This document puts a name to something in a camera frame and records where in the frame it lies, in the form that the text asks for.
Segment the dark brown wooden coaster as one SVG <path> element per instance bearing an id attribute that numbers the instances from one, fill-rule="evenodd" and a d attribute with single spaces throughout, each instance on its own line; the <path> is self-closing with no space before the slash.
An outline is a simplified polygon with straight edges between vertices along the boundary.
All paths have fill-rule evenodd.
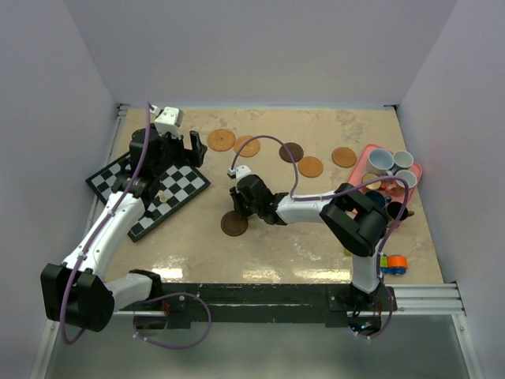
<path id="1" fill-rule="evenodd" d="M 223 215 L 220 221 L 220 227 L 226 235 L 237 237 L 247 231 L 249 221 L 247 218 L 240 216 L 237 212 L 230 211 Z"/>

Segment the scalloped light cork coaster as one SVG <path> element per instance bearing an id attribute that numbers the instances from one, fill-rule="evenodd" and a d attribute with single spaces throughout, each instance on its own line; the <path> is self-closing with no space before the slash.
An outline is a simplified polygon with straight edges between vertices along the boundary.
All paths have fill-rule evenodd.
<path id="1" fill-rule="evenodd" d="M 225 152 L 233 148 L 236 137 L 234 133 L 225 128 L 215 129 L 209 133 L 208 147 L 217 152 Z"/>

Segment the round light cork coaster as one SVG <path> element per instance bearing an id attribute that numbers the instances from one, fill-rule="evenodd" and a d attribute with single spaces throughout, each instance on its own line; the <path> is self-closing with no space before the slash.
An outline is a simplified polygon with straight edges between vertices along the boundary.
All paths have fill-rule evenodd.
<path id="1" fill-rule="evenodd" d="M 252 136 L 246 135 L 236 139 L 234 143 L 234 151 L 239 153 L 242 157 L 252 157 L 260 150 L 260 142 L 255 139 L 246 143 Z"/>

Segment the light orange wooden coaster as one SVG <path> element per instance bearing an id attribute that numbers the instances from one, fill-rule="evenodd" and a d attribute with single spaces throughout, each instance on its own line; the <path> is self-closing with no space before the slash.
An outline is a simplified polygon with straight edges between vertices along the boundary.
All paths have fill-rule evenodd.
<path id="1" fill-rule="evenodd" d="M 299 160 L 297 168 L 306 178 L 316 178 L 324 171 L 323 163 L 315 156 L 304 156 Z"/>

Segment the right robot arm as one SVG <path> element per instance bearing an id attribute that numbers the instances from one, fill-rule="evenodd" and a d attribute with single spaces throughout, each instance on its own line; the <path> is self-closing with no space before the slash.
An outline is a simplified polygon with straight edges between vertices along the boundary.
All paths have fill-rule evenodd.
<path id="1" fill-rule="evenodd" d="M 272 193 L 264 181 L 252 173 L 230 175 L 234 210 L 248 218 L 256 215 L 269 225 L 323 223 L 351 253 L 353 304 L 370 310 L 380 300 L 378 286 L 379 253 L 387 239 L 388 216 L 385 210 L 357 187 L 343 183 L 337 190 L 322 194 L 292 197 Z"/>

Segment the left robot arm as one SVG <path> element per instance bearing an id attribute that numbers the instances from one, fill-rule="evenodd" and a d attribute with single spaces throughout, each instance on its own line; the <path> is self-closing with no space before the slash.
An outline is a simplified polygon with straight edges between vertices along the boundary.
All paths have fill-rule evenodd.
<path id="1" fill-rule="evenodd" d="M 196 131 L 192 147 L 153 127 L 132 135 L 129 159 L 120 170 L 105 209 L 84 241 L 59 265 L 41 272 L 47 318 L 93 332 L 102 331 L 114 312 L 138 302 L 154 310 L 163 302 L 161 278 L 154 272 L 132 270 L 104 283 L 103 276 L 122 239 L 147 211 L 159 191 L 160 178 L 171 167 L 201 167 L 208 150 Z"/>

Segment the dark blue cup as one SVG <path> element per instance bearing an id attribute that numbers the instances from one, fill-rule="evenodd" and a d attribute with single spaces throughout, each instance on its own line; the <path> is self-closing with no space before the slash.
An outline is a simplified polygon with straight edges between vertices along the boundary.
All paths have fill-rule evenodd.
<path id="1" fill-rule="evenodd" d="M 365 196 L 383 209 L 385 209 L 387 205 L 390 204 L 392 201 L 391 196 L 384 196 L 381 192 L 377 190 L 369 190 L 365 193 Z"/>

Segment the grey white cup upper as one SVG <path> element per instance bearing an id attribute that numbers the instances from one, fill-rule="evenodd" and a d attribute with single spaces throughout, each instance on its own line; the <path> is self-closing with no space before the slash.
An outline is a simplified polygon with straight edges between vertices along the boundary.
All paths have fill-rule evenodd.
<path id="1" fill-rule="evenodd" d="M 414 164 L 413 156 L 405 151 L 399 150 L 393 154 L 394 166 L 392 168 L 393 172 L 398 172 L 401 170 L 409 170 Z"/>

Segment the grey white cup lower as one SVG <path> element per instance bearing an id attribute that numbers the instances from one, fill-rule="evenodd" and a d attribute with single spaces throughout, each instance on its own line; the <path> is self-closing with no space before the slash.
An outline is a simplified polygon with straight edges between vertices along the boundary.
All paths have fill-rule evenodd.
<path id="1" fill-rule="evenodd" d="M 413 189 L 417 185 L 417 176 L 410 170 L 400 170 L 395 174 L 395 181 L 400 188 Z"/>

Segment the black white chessboard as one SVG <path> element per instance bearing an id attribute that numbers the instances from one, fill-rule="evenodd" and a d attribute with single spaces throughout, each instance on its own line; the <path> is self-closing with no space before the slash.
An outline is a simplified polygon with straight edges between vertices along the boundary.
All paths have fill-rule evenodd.
<path id="1" fill-rule="evenodd" d="M 107 203 L 121 166 L 129 168 L 128 160 L 129 153 L 125 153 L 85 180 L 103 204 Z M 153 219 L 140 218 L 130 229 L 128 236 L 133 242 L 138 242 L 210 185 L 208 179 L 195 167 L 169 167 L 161 176 L 160 182 L 160 190 L 165 193 L 167 202 L 161 203 L 156 195 L 148 206 L 148 210 L 153 213 Z"/>

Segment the beige chess pawn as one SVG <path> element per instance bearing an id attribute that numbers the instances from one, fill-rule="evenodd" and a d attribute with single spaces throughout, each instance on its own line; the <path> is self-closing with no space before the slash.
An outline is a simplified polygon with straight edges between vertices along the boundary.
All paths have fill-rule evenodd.
<path id="1" fill-rule="evenodd" d="M 160 201 L 161 203 L 166 203 L 166 202 L 167 202 L 166 195 L 165 195 L 165 193 L 164 193 L 162 190 L 160 190 L 160 191 L 158 192 L 157 196 L 158 196 L 158 199 L 159 199 L 159 201 Z"/>

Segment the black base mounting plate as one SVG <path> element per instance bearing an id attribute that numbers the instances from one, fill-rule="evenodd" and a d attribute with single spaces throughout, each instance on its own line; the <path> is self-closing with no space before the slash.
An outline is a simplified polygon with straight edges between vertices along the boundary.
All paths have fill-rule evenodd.
<path id="1" fill-rule="evenodd" d="M 345 328 L 364 318 L 398 309 L 392 287 L 359 295 L 349 284 L 163 283 L 170 328 L 193 322 L 322 324 Z"/>

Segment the large white mug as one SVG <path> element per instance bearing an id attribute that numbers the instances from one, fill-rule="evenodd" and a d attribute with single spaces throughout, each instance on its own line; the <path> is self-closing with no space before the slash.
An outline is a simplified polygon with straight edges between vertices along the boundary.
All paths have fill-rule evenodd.
<path id="1" fill-rule="evenodd" d="M 367 173 L 381 176 L 390 174 L 394 165 L 395 161 L 391 152 L 383 148 L 374 148 L 368 154 L 365 170 Z"/>

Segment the pink tray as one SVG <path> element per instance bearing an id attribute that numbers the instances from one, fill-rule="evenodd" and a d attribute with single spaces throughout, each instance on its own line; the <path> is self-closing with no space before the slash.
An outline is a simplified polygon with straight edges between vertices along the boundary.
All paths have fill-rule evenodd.
<path id="1" fill-rule="evenodd" d="M 362 177 L 365 174 L 367 174 L 367 172 L 365 170 L 365 164 L 366 164 L 366 161 L 368 158 L 368 154 L 374 148 L 382 148 L 382 147 L 380 147 L 379 145 L 376 145 L 376 144 L 368 144 L 365 146 L 363 152 L 361 153 L 361 155 L 357 159 L 356 165 L 355 165 L 354 169 L 351 171 L 350 176 L 347 180 L 347 182 L 349 184 L 351 184 L 353 186 L 357 186 L 357 185 L 362 184 L 362 182 L 361 182 Z M 414 161 L 413 166 L 409 170 L 412 171 L 417 176 L 417 184 L 418 184 L 421 179 L 422 173 L 423 173 L 423 169 L 422 169 L 421 165 Z M 391 176 L 391 175 L 395 175 L 395 174 L 396 173 L 392 171 L 390 174 L 385 174 L 385 175 Z M 413 193 L 416 188 L 417 188 L 417 185 L 415 188 L 409 189 L 409 191 L 408 191 L 407 202 L 406 202 L 406 208 L 408 208 L 408 209 L 409 209 L 409 204 L 410 204 L 411 198 L 412 198 Z M 393 192 L 393 194 L 387 194 L 387 193 L 382 193 L 382 194 L 384 196 L 391 196 L 392 201 L 397 201 L 397 202 L 403 203 L 405 193 L 406 193 L 405 189 L 400 188 L 397 184 L 397 189 L 396 189 L 396 191 Z"/>

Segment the orange blue toy car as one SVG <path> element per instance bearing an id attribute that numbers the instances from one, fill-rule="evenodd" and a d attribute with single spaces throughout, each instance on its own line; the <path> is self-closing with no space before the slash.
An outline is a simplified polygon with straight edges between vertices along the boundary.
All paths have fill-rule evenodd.
<path id="1" fill-rule="evenodd" d="M 382 255 L 380 258 L 380 270 L 383 274 L 403 276 L 408 270 L 408 261 L 402 255 Z"/>

